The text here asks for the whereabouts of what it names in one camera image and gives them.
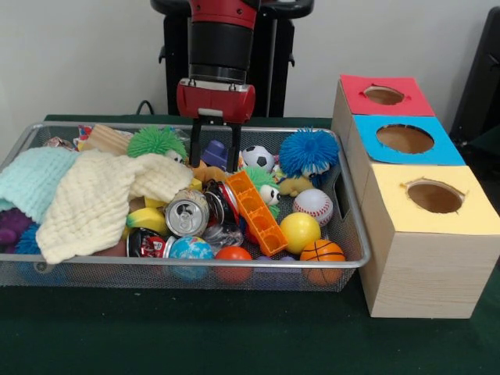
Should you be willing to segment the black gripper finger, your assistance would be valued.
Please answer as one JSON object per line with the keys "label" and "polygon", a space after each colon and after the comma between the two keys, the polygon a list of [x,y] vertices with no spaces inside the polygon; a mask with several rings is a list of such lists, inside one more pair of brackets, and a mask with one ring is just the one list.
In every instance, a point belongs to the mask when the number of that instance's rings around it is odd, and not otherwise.
{"label": "black gripper finger", "polygon": [[241,125],[239,123],[230,123],[231,128],[231,146],[228,150],[227,172],[233,173],[238,170],[238,160],[241,145]]}
{"label": "black gripper finger", "polygon": [[201,146],[200,146],[200,133],[202,130],[202,120],[194,119],[191,128],[190,138],[190,164],[191,166],[199,166],[201,161]]}

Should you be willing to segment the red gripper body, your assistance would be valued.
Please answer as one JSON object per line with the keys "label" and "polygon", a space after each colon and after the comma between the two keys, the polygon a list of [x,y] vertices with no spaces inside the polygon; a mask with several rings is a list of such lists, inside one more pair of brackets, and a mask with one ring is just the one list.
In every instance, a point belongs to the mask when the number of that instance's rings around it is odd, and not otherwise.
{"label": "red gripper body", "polygon": [[230,84],[183,78],[177,85],[177,106],[184,117],[219,117],[227,123],[249,121],[255,107],[255,88],[250,84]]}

